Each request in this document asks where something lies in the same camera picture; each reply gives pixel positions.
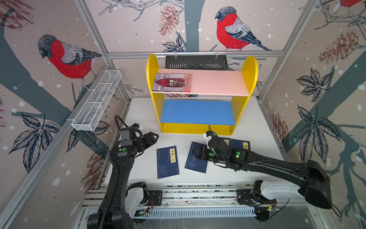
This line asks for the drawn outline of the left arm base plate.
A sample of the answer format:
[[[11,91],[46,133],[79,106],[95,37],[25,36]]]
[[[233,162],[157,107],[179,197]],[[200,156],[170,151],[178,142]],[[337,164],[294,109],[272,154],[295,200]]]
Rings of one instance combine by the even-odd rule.
[[[138,205],[139,207],[152,207],[162,205],[163,192],[161,190],[148,191],[148,194],[149,196],[146,199],[142,200],[142,202]]]

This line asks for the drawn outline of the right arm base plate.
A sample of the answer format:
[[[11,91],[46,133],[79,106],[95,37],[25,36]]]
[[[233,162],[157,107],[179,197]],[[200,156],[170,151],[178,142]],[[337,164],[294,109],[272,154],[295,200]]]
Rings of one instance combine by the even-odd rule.
[[[276,199],[267,199],[260,192],[249,189],[237,189],[237,202],[239,205],[259,207],[261,205],[276,205]]]

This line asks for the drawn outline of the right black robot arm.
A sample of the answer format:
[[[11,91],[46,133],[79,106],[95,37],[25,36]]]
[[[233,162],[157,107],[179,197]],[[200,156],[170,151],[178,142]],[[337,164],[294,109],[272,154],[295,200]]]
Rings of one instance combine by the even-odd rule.
[[[200,160],[224,164],[234,171],[251,171],[284,179],[299,186],[298,193],[318,208],[331,209],[330,178],[316,161],[304,163],[286,162],[266,157],[247,149],[230,148],[226,143],[220,146],[198,146],[193,155]]]

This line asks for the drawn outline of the red illustrated book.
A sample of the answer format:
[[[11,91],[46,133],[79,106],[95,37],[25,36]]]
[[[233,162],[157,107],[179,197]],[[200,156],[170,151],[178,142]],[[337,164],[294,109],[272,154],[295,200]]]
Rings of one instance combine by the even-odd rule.
[[[184,73],[157,73],[152,91],[191,92],[191,75]]]

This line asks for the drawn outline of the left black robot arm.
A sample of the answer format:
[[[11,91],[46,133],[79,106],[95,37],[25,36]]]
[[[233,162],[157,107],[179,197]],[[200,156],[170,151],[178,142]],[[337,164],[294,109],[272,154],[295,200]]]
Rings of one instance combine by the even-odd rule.
[[[128,185],[135,159],[153,146],[158,134],[143,134],[138,124],[121,128],[109,160],[112,174],[98,212],[89,216],[88,229],[132,229],[137,207],[149,198],[145,182]]]

